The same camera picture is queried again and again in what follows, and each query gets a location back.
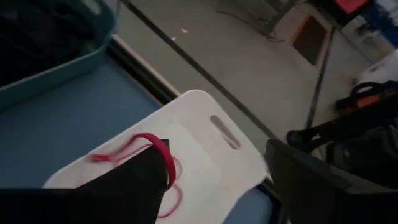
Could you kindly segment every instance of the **teal plastic basket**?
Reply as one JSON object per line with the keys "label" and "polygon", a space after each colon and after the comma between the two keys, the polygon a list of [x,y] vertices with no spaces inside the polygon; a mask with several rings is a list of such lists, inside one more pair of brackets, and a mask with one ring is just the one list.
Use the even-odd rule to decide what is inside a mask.
{"label": "teal plastic basket", "polygon": [[68,79],[87,73],[102,62],[115,22],[112,10],[102,0],[64,0],[63,2],[91,21],[95,37],[85,46],[84,50],[89,53],[36,75],[2,86],[0,88],[0,110]]}

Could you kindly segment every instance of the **red object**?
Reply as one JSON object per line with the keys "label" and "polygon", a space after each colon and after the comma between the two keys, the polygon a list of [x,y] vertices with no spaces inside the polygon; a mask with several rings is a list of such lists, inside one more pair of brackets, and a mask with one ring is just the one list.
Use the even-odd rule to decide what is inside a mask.
{"label": "red object", "polygon": [[[152,144],[145,144],[138,149],[133,150],[132,152],[122,156],[118,157],[121,153],[123,153],[128,147],[137,139],[137,138],[145,138],[149,140]],[[115,150],[111,154],[92,154],[90,155],[90,159],[92,162],[113,162],[115,166],[119,165],[120,161],[123,159],[126,159],[130,156],[133,156],[137,152],[139,152],[141,149],[149,147],[154,145],[160,153],[163,155],[165,165],[167,172],[169,173],[169,183],[167,184],[166,191],[169,190],[171,187],[173,187],[177,191],[177,203],[164,215],[158,215],[158,218],[166,218],[173,214],[176,209],[181,204],[182,201],[182,190],[181,188],[175,184],[174,182],[180,178],[181,173],[182,173],[182,165],[180,161],[171,156],[169,148],[160,140],[157,136],[151,134],[151,133],[140,133],[140,134],[135,134],[129,139],[126,143],[124,143],[119,149]],[[176,171],[175,171],[175,164],[174,161],[177,163],[177,165],[180,168],[180,173],[178,176],[176,176]]]}
{"label": "red object", "polygon": [[347,15],[349,15],[365,5],[368,0],[335,0],[335,2]]}

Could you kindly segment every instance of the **white plastic board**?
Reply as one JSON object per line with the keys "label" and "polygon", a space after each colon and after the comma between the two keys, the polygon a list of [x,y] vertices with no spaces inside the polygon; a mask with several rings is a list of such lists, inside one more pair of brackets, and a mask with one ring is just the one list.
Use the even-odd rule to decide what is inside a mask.
{"label": "white plastic board", "polygon": [[[212,116],[229,129],[239,142],[238,149],[223,138],[225,134],[210,121]],[[204,91],[183,94],[89,154],[106,154],[136,133],[169,139],[170,151],[182,165],[182,174],[176,181],[183,192],[181,205],[157,223],[222,223],[238,198],[261,183],[268,172],[257,149]],[[134,145],[146,143],[137,140]],[[89,163],[83,156],[51,176],[45,187],[75,188],[112,168],[111,164]],[[172,206],[175,194],[173,188],[165,193],[160,214]]]}

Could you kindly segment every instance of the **red string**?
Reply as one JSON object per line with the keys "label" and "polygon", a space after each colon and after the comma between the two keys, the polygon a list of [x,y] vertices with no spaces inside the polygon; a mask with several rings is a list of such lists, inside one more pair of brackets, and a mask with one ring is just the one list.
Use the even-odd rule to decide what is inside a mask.
{"label": "red string", "polygon": [[[128,147],[137,138],[148,139],[160,151],[160,153],[163,155],[163,158],[165,160],[167,172],[169,173],[169,183],[166,187],[166,191],[169,190],[171,187],[173,187],[177,191],[176,204],[166,214],[158,215],[158,218],[166,218],[166,217],[170,216],[171,214],[173,214],[173,212],[176,211],[176,209],[178,209],[178,207],[180,206],[180,204],[182,202],[182,189],[177,184],[174,183],[176,180],[178,180],[180,178],[180,176],[182,174],[182,165],[181,165],[181,162],[177,158],[175,158],[174,156],[171,156],[169,148],[157,136],[155,136],[151,133],[135,134],[132,136],[132,138],[130,140],[128,140],[119,149],[115,150],[111,154],[92,154],[92,155],[90,155],[90,159],[92,162],[112,162],[114,164],[114,166],[116,167],[119,165],[119,163],[123,159],[126,159],[128,157],[131,157],[131,156],[137,154],[143,148],[152,146],[152,144],[145,144],[145,145],[139,147],[138,149],[135,149],[132,152],[118,158],[118,156],[120,154],[122,154],[126,149],[128,149]],[[178,176],[176,176],[174,161],[180,168],[180,173],[178,174]]]}

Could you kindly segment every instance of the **gray floor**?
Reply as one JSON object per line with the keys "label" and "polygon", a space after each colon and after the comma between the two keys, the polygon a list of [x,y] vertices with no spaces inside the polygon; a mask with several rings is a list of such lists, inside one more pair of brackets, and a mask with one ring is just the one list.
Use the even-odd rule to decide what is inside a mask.
{"label": "gray floor", "polygon": [[[270,43],[232,17],[216,12],[215,0],[131,0],[170,38],[244,103],[278,137],[304,128],[320,65],[310,65],[290,44]],[[292,9],[278,24],[279,39],[289,40],[308,14],[331,25],[308,4]],[[180,91],[209,91],[257,147],[264,133],[220,95],[127,9],[122,8],[119,35]],[[340,33],[331,49],[314,124],[332,119],[331,107],[346,97],[351,79],[370,66]]]}

